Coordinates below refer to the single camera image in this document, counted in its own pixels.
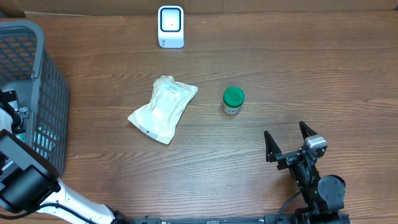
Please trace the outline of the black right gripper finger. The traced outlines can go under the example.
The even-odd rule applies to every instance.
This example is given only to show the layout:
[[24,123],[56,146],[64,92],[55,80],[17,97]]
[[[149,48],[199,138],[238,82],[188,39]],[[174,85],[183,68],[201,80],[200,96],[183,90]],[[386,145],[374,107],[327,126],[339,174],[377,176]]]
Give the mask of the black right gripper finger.
[[299,122],[300,131],[302,133],[303,140],[316,136],[318,133],[312,130],[304,121]]
[[277,162],[282,151],[268,131],[264,131],[264,138],[266,142],[266,161]]

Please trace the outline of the green lid jar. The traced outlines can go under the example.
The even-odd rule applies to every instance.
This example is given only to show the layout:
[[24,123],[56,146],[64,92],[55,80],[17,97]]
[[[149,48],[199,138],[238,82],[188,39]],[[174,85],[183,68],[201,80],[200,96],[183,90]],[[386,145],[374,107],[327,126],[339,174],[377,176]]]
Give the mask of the green lid jar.
[[237,114],[241,111],[245,95],[238,86],[231,86],[224,91],[222,109],[227,114]]

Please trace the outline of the beige food pouch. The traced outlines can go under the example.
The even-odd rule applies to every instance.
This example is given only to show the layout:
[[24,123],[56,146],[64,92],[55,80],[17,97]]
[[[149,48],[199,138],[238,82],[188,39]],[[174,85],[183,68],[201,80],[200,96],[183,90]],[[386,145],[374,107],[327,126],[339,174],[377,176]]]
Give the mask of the beige food pouch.
[[128,116],[137,129],[163,144],[170,144],[185,108],[198,92],[198,87],[176,82],[162,75],[153,84],[150,102]]

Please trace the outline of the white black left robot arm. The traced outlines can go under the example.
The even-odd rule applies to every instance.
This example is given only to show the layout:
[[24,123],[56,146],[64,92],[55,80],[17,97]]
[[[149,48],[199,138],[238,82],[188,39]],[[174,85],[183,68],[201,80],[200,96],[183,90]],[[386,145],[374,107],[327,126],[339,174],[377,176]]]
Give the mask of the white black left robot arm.
[[15,136],[22,117],[10,101],[11,94],[1,92],[1,166],[8,161],[17,169],[1,181],[1,206],[15,215],[1,218],[15,220],[38,212],[70,223],[131,223],[119,211],[67,187],[48,160]]

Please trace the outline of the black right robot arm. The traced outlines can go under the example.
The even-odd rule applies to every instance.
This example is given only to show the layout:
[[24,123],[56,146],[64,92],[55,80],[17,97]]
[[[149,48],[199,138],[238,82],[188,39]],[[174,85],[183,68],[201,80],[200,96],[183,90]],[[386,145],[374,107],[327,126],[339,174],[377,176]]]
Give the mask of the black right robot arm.
[[[350,223],[348,215],[342,215],[344,208],[345,181],[338,175],[321,177],[315,164],[327,149],[326,139],[299,122],[303,145],[296,151],[284,154],[268,131],[264,132],[266,142],[266,161],[276,162],[277,169],[288,169],[298,185],[298,192],[289,198],[275,215],[265,215],[265,223]],[[303,208],[295,213],[283,215],[282,212],[296,197],[301,195],[305,202]]]

